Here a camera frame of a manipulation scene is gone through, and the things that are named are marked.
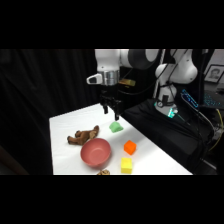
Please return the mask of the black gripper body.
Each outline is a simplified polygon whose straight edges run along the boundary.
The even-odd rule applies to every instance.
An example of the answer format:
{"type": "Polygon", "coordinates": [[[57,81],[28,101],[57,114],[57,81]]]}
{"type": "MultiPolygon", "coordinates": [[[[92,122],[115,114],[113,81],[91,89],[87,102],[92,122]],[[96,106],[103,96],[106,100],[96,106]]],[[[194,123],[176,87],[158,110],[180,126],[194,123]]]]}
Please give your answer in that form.
{"type": "Polygon", "coordinates": [[[103,86],[100,93],[100,104],[107,105],[113,111],[122,108],[122,101],[118,99],[118,88],[116,86],[103,86]]]}

